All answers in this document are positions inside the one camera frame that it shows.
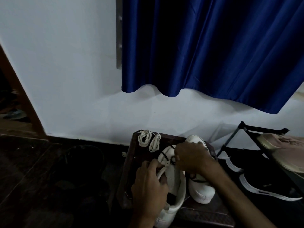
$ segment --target hand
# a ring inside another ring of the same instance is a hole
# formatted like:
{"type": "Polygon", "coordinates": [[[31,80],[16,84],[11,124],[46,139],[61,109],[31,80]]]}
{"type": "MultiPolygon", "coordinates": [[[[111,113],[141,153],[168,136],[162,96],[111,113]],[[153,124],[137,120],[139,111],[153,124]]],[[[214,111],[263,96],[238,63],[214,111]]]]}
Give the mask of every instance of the hand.
{"type": "Polygon", "coordinates": [[[208,181],[211,181],[218,171],[222,171],[220,164],[211,157],[201,142],[178,144],[175,147],[175,160],[180,170],[200,174],[208,181]]]}
{"type": "Polygon", "coordinates": [[[153,159],[150,164],[144,161],[137,169],[135,183],[131,188],[134,207],[132,227],[153,227],[155,219],[166,205],[167,179],[165,175],[162,175],[160,181],[157,179],[157,167],[162,165],[153,159]]]}

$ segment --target wooden door frame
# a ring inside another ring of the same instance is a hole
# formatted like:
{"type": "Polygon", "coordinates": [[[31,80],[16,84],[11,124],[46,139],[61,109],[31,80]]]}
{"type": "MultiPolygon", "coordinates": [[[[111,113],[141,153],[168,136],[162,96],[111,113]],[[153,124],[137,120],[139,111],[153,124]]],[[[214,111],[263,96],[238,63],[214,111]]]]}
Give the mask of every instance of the wooden door frame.
{"type": "Polygon", "coordinates": [[[21,103],[22,109],[25,111],[29,119],[31,120],[33,129],[37,132],[38,136],[42,139],[47,139],[47,135],[43,129],[43,126],[31,104],[28,96],[26,95],[10,61],[8,60],[2,46],[0,45],[0,69],[6,77],[12,89],[18,92],[18,101],[21,103]]]}

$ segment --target white sneaker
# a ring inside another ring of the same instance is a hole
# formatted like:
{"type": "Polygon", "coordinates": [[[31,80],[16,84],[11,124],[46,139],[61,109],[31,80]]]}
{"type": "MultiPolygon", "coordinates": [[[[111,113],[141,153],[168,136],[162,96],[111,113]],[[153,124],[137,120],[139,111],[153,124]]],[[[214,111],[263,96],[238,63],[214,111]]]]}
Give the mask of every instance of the white sneaker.
{"type": "MultiPolygon", "coordinates": [[[[206,143],[197,135],[190,135],[186,138],[187,142],[203,143],[203,146],[208,150],[206,143]]],[[[191,197],[198,203],[208,204],[215,194],[215,189],[210,186],[204,177],[199,174],[189,179],[189,193],[191,197]]]]}
{"type": "Polygon", "coordinates": [[[176,201],[174,205],[167,203],[165,208],[161,211],[154,224],[157,228],[167,228],[171,225],[177,211],[182,206],[186,195],[186,177],[182,171],[175,168],[174,149],[169,146],[163,150],[163,153],[159,155],[158,161],[162,165],[165,165],[165,167],[157,173],[157,178],[160,179],[162,174],[165,173],[169,193],[176,196],[176,201]]]}

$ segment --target floor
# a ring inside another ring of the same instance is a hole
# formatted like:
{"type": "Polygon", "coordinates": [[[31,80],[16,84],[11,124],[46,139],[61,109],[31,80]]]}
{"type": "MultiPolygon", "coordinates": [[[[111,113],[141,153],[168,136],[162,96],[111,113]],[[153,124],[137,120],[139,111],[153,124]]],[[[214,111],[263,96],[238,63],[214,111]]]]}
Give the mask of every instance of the floor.
{"type": "MultiPolygon", "coordinates": [[[[71,212],[63,209],[48,187],[48,172],[67,144],[47,140],[0,135],[0,221],[2,227],[70,227],[71,212]]],[[[102,178],[110,186],[109,207],[115,197],[127,146],[96,143],[104,152],[107,165],[102,178]]]]}

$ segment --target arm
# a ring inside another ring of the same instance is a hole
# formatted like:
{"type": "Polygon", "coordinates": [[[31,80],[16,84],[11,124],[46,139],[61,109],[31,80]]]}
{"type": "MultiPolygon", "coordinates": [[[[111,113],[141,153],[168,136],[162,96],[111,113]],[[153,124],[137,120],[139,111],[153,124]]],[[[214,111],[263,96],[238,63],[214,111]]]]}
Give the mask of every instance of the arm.
{"type": "Polygon", "coordinates": [[[203,176],[246,228],[276,228],[241,192],[202,144],[188,142],[178,144],[175,148],[175,157],[176,165],[181,170],[203,176]]]}
{"type": "Polygon", "coordinates": [[[144,161],[136,172],[135,183],[131,188],[133,195],[133,216],[128,228],[152,228],[155,219],[165,207],[168,185],[165,175],[160,181],[156,176],[157,167],[162,165],[153,159],[144,161]]]}

